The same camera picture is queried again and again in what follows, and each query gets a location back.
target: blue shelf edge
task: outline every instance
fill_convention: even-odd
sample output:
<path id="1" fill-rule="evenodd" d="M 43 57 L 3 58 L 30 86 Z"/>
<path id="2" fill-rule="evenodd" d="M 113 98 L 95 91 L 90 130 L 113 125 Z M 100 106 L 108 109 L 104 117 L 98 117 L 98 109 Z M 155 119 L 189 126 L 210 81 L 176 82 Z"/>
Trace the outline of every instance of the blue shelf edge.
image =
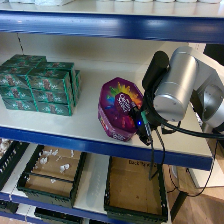
<path id="1" fill-rule="evenodd" d="M 0 11 L 0 32 L 224 43 L 224 18 Z"/>
<path id="2" fill-rule="evenodd" d="M 33 201 L 33 200 L 30 200 L 29 198 L 20 197 L 20 196 L 16 196 L 16 195 L 12 195 L 12 201 L 15 203 L 33 205 L 38 208 L 49 209 L 51 211 L 57 211 L 57 212 L 74 215 L 74 216 L 78 216 L 78 217 L 82 217 L 82 218 L 98 220 L 101 222 L 108 222 L 108 223 L 113 223 L 113 224 L 128 224 L 127 222 L 123 222 L 120 220 L 110 219 L 107 217 L 106 214 L 95 213 L 95 212 L 85 211 L 85 210 L 76 209 L 76 208 L 66 208 L 66 207 L 53 205 L 53 204 L 47 204 L 47 203 L 43 203 L 43 202 Z"/>
<path id="3" fill-rule="evenodd" d="M 0 127 L 0 137 L 40 145 L 49 145 L 71 150 L 79 150 L 88 153 L 97 153 L 140 161 L 151 161 L 150 147 L 132 147 L 5 127 Z M 161 150 L 155 149 L 155 163 L 161 163 L 162 157 L 163 152 Z M 212 155 L 211 157 L 202 157 L 197 155 L 166 152 L 164 163 L 187 168 L 210 170 L 212 160 Z"/>
<path id="4" fill-rule="evenodd" d="M 7 218 L 10 218 L 10 219 L 18 219 L 18 220 L 21 220 L 21 221 L 26 221 L 25 216 L 19 215 L 19 214 L 11 214 L 11 213 L 0 211 L 0 216 L 7 217 Z"/>

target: green box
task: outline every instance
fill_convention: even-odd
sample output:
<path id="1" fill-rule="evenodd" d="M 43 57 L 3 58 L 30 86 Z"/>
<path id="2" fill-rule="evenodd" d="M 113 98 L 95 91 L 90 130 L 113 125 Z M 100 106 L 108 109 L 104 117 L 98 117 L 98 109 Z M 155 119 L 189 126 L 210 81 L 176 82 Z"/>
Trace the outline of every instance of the green box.
<path id="1" fill-rule="evenodd" d="M 38 68 L 57 69 L 69 72 L 70 82 L 76 80 L 75 64 L 70 62 L 40 62 Z"/>
<path id="2" fill-rule="evenodd" d="M 69 73 L 66 71 L 33 69 L 28 74 L 30 87 L 39 90 L 67 91 L 71 88 Z"/>
<path id="3" fill-rule="evenodd" d="M 73 101 L 73 95 L 71 88 L 65 92 L 56 92 L 56 91 L 44 91 L 32 89 L 33 97 L 36 101 L 46 102 L 46 103 L 63 103 L 68 104 Z"/>
<path id="4" fill-rule="evenodd" d="M 19 60 L 8 60 L 2 64 L 5 67 L 13 68 L 35 68 L 40 62 L 36 61 L 19 61 Z"/>
<path id="5" fill-rule="evenodd" d="M 70 102 L 70 104 L 56 104 L 36 101 L 36 105 L 39 112 L 49 114 L 72 116 L 72 113 L 74 111 L 73 100 Z"/>
<path id="6" fill-rule="evenodd" d="M 21 87 L 0 86 L 0 94 L 2 98 L 33 100 L 30 89 Z"/>
<path id="7" fill-rule="evenodd" d="M 31 68 L 9 68 L 0 66 L 0 85 L 29 88 L 27 74 Z"/>
<path id="8" fill-rule="evenodd" d="M 9 110 L 25 110 L 25 111 L 37 111 L 34 101 L 27 100 L 15 100 L 3 98 L 5 107 Z"/>
<path id="9" fill-rule="evenodd" d="M 15 54 L 9 60 L 18 60 L 18 61 L 32 61 L 32 62 L 45 62 L 47 61 L 46 56 L 37 56 L 37 55 L 23 55 Z"/>

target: black cable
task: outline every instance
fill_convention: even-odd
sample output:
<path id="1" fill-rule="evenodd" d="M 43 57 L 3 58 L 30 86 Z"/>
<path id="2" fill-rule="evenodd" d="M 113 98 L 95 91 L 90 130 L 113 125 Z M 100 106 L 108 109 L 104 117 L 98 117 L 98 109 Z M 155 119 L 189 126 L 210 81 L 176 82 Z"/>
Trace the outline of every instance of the black cable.
<path id="1" fill-rule="evenodd" d="M 207 187 L 207 184 L 208 184 L 208 181 L 209 181 L 209 179 L 210 179 L 210 177 L 211 177 L 212 170 L 213 170 L 214 163 L 215 163 L 215 157 L 216 157 L 217 146 L 218 146 L 218 140 L 216 141 L 215 152 L 214 152 L 214 156 L 213 156 L 213 163 L 212 163 L 212 166 L 211 166 L 211 169 L 210 169 L 210 174 L 209 174 L 208 179 L 207 179 L 207 181 L 206 181 L 206 183 L 205 183 L 205 186 L 203 187 L 203 189 L 202 189 L 199 193 L 197 193 L 197 194 L 195 194 L 195 195 L 190 195 L 190 194 L 188 194 L 188 193 L 186 193 L 186 192 L 183 192 L 183 193 L 186 194 L 188 197 L 197 197 L 197 196 L 201 195 L 201 194 L 204 192 L 205 188 Z M 172 177 L 171 177 L 171 173 L 170 173 L 170 180 L 171 180 L 172 184 L 174 185 L 174 187 L 175 187 L 178 191 L 180 191 L 180 189 L 174 184 L 173 179 L 172 179 Z"/>
<path id="2" fill-rule="evenodd" d="M 161 136 L 160 136 L 158 130 L 155 129 L 155 131 L 156 131 L 156 134 L 157 134 L 157 136 L 158 136 L 158 138 L 159 138 L 159 141 L 160 141 L 160 143 L 161 143 L 161 145 L 162 145 L 162 147 L 163 147 L 163 158 L 162 158 L 162 162 L 161 162 L 161 164 L 158 165 L 159 167 L 157 168 L 157 170 L 155 171 L 155 173 L 152 175 L 152 177 L 151 177 L 150 179 L 153 179 L 153 178 L 156 176 L 156 174 L 159 173 L 159 171 L 162 169 L 163 164 L 164 164 L 164 160 L 165 160 L 165 155 L 166 155 L 166 149 L 165 149 L 163 140 L 162 140 L 162 138 L 161 138 Z"/>
<path id="3" fill-rule="evenodd" d="M 171 191 L 167 191 L 167 194 L 174 192 L 176 189 L 177 189 L 177 188 L 175 187 L 173 190 L 171 190 Z"/>
<path id="4" fill-rule="evenodd" d="M 200 137 L 200 138 L 212 138 L 212 139 L 217 139 L 217 140 L 224 140 L 224 135 L 221 135 L 221 134 L 207 134 L 207 133 L 202 133 L 202 132 L 196 132 L 196 131 L 190 131 L 190 130 L 187 130 L 187 129 L 183 129 L 183 128 L 180 128 L 180 127 L 176 127 L 174 125 L 171 125 L 169 123 L 166 122 L 165 119 L 163 119 L 162 117 L 159 116 L 159 114 L 156 112 L 156 110 L 154 109 L 153 107 L 153 102 L 152 100 L 150 99 L 150 97 L 148 96 L 148 93 L 147 91 L 145 91 L 145 94 L 144 96 L 146 97 L 146 105 L 150 111 L 150 113 L 153 113 L 153 117 L 161 124 L 163 124 L 164 126 L 167 126 L 168 128 L 171 128 L 175 131 L 179 131 L 179 132 L 182 132 L 184 134 L 188 134 L 188 135 L 192 135 L 192 136 L 195 136 L 195 137 Z"/>
<path id="5" fill-rule="evenodd" d="M 151 148 L 152 148 L 151 162 L 150 162 L 150 168 L 149 168 L 149 180 L 152 180 L 152 178 L 154 177 L 154 175 L 151 176 L 152 169 L 153 169 L 153 165 L 154 165 L 154 147 L 153 147 L 153 139 L 152 139 L 152 136 L 149 135 L 149 138 L 150 138 L 150 141 L 151 141 Z"/>

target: top shelf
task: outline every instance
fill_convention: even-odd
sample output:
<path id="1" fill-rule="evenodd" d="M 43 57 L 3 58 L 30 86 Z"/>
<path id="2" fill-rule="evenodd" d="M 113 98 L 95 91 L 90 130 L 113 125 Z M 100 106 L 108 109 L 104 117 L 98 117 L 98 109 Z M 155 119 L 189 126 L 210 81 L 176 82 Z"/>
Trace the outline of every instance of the top shelf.
<path id="1" fill-rule="evenodd" d="M 76 0 L 64 6 L 0 4 L 0 31 L 224 43 L 224 1 Z"/>

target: cardboard box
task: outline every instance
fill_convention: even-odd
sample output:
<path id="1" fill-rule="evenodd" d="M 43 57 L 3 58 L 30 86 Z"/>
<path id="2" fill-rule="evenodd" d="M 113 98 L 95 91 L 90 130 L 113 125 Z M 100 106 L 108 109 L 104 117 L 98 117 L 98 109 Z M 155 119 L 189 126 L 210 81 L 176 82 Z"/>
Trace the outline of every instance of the cardboard box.
<path id="1" fill-rule="evenodd" d="M 0 94 L 2 98 L 33 100 L 33 96 L 30 89 L 25 89 L 21 87 L 0 86 Z"/>
<path id="2" fill-rule="evenodd" d="M 0 66 L 0 85 L 29 88 L 27 74 L 31 68 L 9 68 Z"/>
<path id="3" fill-rule="evenodd" d="M 104 208 L 109 218 L 152 224 L 168 220 L 163 173 L 149 180 L 150 163 L 111 157 Z"/>
<path id="4" fill-rule="evenodd" d="M 4 67 L 13 68 L 35 68 L 40 62 L 36 61 L 19 61 L 19 60 L 8 60 L 2 64 Z"/>
<path id="5" fill-rule="evenodd" d="M 32 89 L 33 97 L 36 101 L 46 102 L 46 103 L 62 103 L 69 104 L 73 100 L 73 94 L 71 88 L 65 92 L 56 91 L 44 91 Z"/>
<path id="6" fill-rule="evenodd" d="M 70 62 L 41 62 L 37 66 L 38 68 L 62 70 L 69 72 L 70 82 L 76 81 L 75 64 Z"/>
<path id="7" fill-rule="evenodd" d="M 49 114 L 72 116 L 74 111 L 73 100 L 70 102 L 70 104 L 44 103 L 36 101 L 36 105 L 39 112 Z"/>
<path id="8" fill-rule="evenodd" d="M 3 98 L 5 107 L 9 110 L 25 110 L 25 111 L 37 111 L 34 101 L 5 99 Z"/>
<path id="9" fill-rule="evenodd" d="M 36 55 L 24 55 L 24 54 L 15 54 L 9 60 L 17 61 L 32 61 L 32 62 L 46 62 L 46 56 L 36 56 Z"/>
<path id="10" fill-rule="evenodd" d="M 66 71 L 33 69 L 28 74 L 30 87 L 39 90 L 62 91 L 67 94 L 71 88 L 69 73 Z"/>

